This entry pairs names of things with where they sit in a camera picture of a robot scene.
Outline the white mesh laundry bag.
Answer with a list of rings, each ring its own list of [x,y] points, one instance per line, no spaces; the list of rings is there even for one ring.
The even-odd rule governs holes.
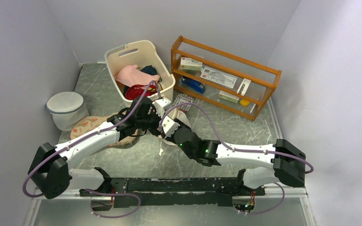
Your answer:
[[[186,114],[183,111],[180,111],[179,109],[175,109],[170,113],[170,117],[173,119],[180,120],[182,123],[186,124],[187,127],[191,128],[191,124],[190,124],[189,120],[187,119]],[[166,140],[165,138],[163,138],[163,135],[160,135],[159,139],[164,144],[176,146],[176,144],[173,141],[169,141],[169,140]]]

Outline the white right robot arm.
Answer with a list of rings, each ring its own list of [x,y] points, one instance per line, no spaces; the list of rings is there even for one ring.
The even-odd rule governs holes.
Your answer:
[[[189,127],[178,123],[163,126],[165,137],[176,144],[189,159],[204,166],[241,164],[252,166],[235,188],[246,195],[262,185],[281,182],[290,187],[305,186],[306,155],[285,139],[275,144],[236,145],[219,140],[201,139]]]

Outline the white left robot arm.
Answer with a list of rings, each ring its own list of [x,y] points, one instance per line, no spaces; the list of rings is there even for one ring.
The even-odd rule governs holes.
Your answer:
[[[159,135],[159,121],[171,105],[168,98],[152,101],[148,97],[135,99],[132,105],[107,118],[95,129],[55,146],[42,144],[29,168],[27,180],[32,180],[47,199],[67,190],[95,191],[104,196],[114,193],[112,178],[100,167],[74,169],[87,156],[135,135],[137,130]]]

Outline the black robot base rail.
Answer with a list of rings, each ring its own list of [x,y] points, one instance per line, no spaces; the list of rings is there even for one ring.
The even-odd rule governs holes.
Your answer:
[[[263,196],[263,186],[256,189],[243,184],[242,175],[220,178],[112,178],[95,193],[81,189],[81,197],[91,197],[95,210],[132,206],[171,206],[216,204],[232,207],[233,197]]]

